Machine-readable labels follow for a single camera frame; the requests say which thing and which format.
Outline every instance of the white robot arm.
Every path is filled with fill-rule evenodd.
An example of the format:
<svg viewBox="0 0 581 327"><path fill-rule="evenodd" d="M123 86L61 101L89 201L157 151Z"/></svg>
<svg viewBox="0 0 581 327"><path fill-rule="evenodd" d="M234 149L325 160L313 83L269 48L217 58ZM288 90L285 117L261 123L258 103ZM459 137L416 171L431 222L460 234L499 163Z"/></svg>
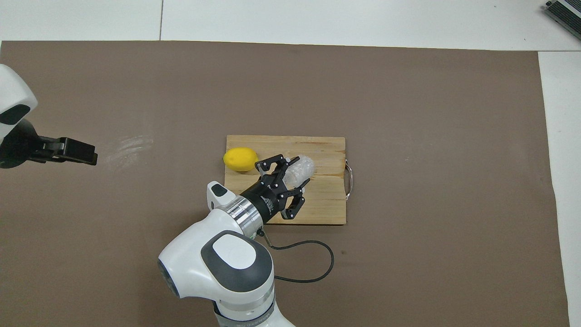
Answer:
<svg viewBox="0 0 581 327"><path fill-rule="evenodd" d="M96 165L93 145L36 133L24 117L37 105L36 97L24 80L10 67L0 64L0 168L14 168L26 160Z"/></svg>
<svg viewBox="0 0 581 327"><path fill-rule="evenodd" d="M283 182L292 160L282 155L259 161L258 181L236 196L218 182L207 186L210 213L177 236L158 265L173 293L214 302L222 327L290 327L275 301L274 266L267 249L253 240L278 212L292 219L304 203L306 179L294 189ZM273 173L267 173L271 164ZM286 207L286 200L292 198Z"/></svg>
<svg viewBox="0 0 581 327"><path fill-rule="evenodd" d="M20 76L0 64L0 143L37 105L36 97Z"/></svg>

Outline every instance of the white tile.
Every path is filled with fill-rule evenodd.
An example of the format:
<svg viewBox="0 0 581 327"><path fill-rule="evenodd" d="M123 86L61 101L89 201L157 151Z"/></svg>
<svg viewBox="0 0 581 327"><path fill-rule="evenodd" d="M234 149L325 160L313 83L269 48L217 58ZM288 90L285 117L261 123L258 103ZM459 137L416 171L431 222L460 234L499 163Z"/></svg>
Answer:
<svg viewBox="0 0 581 327"><path fill-rule="evenodd" d="M581 50L544 0L164 0L162 40Z"/></svg>
<svg viewBox="0 0 581 327"><path fill-rule="evenodd" d="M162 0L0 1L0 40L158 40Z"/></svg>
<svg viewBox="0 0 581 327"><path fill-rule="evenodd" d="M581 52L539 52L571 327L581 326Z"/></svg>

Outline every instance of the wooden cutting board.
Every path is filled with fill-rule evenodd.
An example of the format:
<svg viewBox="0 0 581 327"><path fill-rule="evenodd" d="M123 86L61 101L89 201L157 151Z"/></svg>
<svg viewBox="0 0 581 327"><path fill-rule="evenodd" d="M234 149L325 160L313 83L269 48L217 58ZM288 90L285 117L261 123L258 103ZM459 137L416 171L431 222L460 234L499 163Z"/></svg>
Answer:
<svg viewBox="0 0 581 327"><path fill-rule="evenodd" d="M345 138L308 136L228 135L226 151L249 147L260 160L283 154L285 157L307 155L315 163L315 175L305 187L305 203L295 219L284 220L278 214L269 223L302 225L344 225L345 214ZM239 173L225 168L224 186L240 194L259 177L256 170Z"/></svg>

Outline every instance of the metal handle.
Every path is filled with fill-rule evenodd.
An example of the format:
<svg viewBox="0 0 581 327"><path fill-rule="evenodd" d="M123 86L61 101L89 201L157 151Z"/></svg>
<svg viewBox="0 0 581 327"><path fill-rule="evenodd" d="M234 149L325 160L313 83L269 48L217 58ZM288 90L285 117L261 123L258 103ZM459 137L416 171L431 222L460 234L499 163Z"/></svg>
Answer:
<svg viewBox="0 0 581 327"><path fill-rule="evenodd" d="M351 191L353 190L353 170L349 166L349 162L347 158L345 158L345 169L349 172L349 190L345 194L345 201L349 200L349 196L351 195Z"/></svg>

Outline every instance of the black cable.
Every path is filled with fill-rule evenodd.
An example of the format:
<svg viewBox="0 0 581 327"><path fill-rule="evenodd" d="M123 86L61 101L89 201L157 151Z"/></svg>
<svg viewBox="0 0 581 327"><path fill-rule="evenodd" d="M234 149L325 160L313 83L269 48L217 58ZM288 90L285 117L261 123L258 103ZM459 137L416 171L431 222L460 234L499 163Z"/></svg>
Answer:
<svg viewBox="0 0 581 327"><path fill-rule="evenodd" d="M317 278L314 278L314 279L294 279L294 278L286 278L286 277L274 275L274 278L276 278L276 279L284 280L285 282L292 282L292 283L314 283L314 282L318 282L319 280L327 277L327 275L329 275L329 273L333 269L333 266L335 265L335 255L333 255L333 250L331 250L331 248L328 245L326 245L325 243L323 243L321 241L307 240L307 241L300 241L297 243L293 243L293 244L288 245L288 246L277 247L277 246L273 246L270 243L268 236L266 236L266 234L264 233L263 230L260 230L260 231L261 231L261 233L259 232L258 235L263 236L264 239L266 240L266 243L268 243L268 246L270 246L271 248L273 248L275 250L286 250L288 248L299 246L302 244L313 243L313 244L319 244L321 246L324 246L329 251L329 254L331 255L331 264L329 265L329 269L327 269L327 271L324 274L322 274L321 276L319 276Z"/></svg>

